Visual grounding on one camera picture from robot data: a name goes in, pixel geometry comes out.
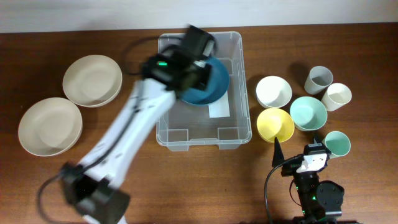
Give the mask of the green plastic cup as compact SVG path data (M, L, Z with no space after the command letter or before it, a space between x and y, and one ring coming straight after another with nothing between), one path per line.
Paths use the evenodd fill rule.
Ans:
M332 131L326 135L322 143L329 149L329 158L334 159L347 155L351 150L349 137L340 131Z

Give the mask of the dark blue plastic plate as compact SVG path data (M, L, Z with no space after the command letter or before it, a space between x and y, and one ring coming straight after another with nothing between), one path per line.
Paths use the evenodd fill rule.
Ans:
M208 105L220 99L229 88L229 73L223 63L217 58L206 61L211 65L210 78L205 90L189 88L180 97L182 101L192 105Z

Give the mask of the beige plate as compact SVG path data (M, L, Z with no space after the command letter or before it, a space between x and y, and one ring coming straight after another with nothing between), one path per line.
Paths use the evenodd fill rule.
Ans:
M37 102L25 112L18 138L27 152L48 157L73 147L82 130L83 118L78 107L69 100L53 97Z
M96 108L114 100L122 82L121 68L113 59L105 55L88 55L68 67L62 88L73 103Z

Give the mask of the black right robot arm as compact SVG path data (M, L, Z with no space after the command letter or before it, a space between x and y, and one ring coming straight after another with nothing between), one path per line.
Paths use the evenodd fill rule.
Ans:
M331 151L321 142L304 147L303 153L285 159L279 140L274 138L272 171L281 168L282 177L292 177L298 193L301 217L293 223L336 223L342 216L345 190L330 180L319 181L318 173L327 167Z

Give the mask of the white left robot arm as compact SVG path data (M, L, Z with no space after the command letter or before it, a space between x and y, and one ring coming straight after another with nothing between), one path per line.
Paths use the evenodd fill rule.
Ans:
M128 101L99 143L59 173L66 201L88 223L125 223L130 196L119 188L133 158L155 126L187 90L205 90L213 51L170 45L141 67Z

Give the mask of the clear plastic storage container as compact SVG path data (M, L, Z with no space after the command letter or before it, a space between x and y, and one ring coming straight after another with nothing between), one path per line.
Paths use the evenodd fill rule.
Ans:
M205 145L217 145L220 150L236 149L252 138L241 34L235 31L211 34L218 44L215 57L229 73L230 117L210 118L208 105L177 101L156 123L157 142L171 151Z

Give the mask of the mint green plastic bowl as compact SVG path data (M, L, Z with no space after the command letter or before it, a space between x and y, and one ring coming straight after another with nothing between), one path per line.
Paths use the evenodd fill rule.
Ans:
M310 96L297 98L290 106L290 115L295 127L301 131L316 131L326 124L328 118L324 104Z

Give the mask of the yellow plastic bowl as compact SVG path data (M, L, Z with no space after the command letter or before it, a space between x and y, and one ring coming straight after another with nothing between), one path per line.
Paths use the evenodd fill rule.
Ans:
M263 140L274 143L277 138L279 142L289 140L295 130L292 117L279 108L269 108L262 111L257 117L256 126Z

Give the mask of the white plastic cup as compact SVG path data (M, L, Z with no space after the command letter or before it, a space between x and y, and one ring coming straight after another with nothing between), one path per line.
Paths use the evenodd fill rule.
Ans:
M342 83L331 84L322 97L321 102L327 111L335 111L348 104L353 95L351 90Z

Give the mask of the grey plastic cup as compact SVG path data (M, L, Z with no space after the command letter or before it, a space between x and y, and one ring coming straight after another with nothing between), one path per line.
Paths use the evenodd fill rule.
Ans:
M308 94L316 95L333 82L332 72L323 66L316 66L310 70L304 89Z

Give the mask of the white plastic bowl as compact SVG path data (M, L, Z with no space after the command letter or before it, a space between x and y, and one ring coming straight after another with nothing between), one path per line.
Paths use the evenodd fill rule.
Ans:
M292 98L292 88L281 77L262 78L256 86L256 98L264 108L281 108Z

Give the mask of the white paper label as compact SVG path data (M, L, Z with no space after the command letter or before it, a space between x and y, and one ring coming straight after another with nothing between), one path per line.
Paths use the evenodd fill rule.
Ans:
M230 117L228 93L226 92L220 99L208 105L210 118Z

